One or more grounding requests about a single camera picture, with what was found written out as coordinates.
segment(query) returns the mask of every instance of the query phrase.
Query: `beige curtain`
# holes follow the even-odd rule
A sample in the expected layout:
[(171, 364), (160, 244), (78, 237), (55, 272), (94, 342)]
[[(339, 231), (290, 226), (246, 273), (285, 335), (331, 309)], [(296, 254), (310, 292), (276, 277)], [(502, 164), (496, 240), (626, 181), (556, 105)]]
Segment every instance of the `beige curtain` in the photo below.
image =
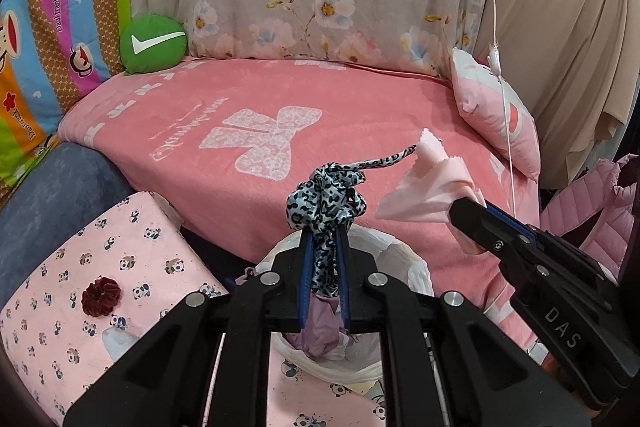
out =
[[(542, 188), (578, 173), (628, 117), (640, 66), (640, 0), (496, 0), (505, 80), (536, 119)], [(475, 55), (492, 40), (487, 0)]]

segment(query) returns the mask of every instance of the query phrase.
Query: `burgundy scrunchie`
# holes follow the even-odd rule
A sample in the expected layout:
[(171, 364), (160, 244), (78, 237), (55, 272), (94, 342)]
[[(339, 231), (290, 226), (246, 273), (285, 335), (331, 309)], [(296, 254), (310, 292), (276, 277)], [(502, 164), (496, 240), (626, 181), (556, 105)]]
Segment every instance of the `burgundy scrunchie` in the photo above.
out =
[(82, 311), (91, 317), (106, 317), (113, 312), (121, 295), (118, 283), (100, 277), (82, 292)]

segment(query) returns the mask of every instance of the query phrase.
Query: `colorful striped blanket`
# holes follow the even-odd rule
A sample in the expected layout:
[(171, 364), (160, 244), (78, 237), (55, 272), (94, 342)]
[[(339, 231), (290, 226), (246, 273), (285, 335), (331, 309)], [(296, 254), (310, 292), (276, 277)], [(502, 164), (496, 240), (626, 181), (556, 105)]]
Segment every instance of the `colorful striped blanket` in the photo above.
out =
[(0, 1), (0, 208), (57, 143), (64, 114), (122, 70), (129, 0)]

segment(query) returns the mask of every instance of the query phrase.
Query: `red star print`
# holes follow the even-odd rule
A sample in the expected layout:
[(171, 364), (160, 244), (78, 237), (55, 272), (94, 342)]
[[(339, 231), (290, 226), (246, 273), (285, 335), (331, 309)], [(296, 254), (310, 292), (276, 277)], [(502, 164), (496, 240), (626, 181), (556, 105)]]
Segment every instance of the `red star print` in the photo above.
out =
[(15, 95), (8, 92), (6, 94), (4, 102), (2, 102), (2, 105), (4, 105), (4, 108), (7, 112), (11, 111), (15, 107)]

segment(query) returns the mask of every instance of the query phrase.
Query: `swoosh logo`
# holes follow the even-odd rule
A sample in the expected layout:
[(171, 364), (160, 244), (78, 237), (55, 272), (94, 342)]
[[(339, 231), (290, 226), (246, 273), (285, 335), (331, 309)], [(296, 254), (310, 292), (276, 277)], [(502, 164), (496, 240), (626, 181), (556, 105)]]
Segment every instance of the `swoosh logo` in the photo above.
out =
[(169, 41), (171, 39), (175, 39), (176, 37), (180, 37), (184, 35), (184, 32), (173, 32), (167, 33), (165, 35), (158, 35), (157, 37), (153, 37), (151, 39), (147, 39), (146, 41), (139, 41), (135, 35), (131, 36), (131, 44), (133, 44), (133, 54), (137, 55), (142, 53), (144, 50), (148, 50), (152, 48), (156, 44), (160, 44), (160, 42)]

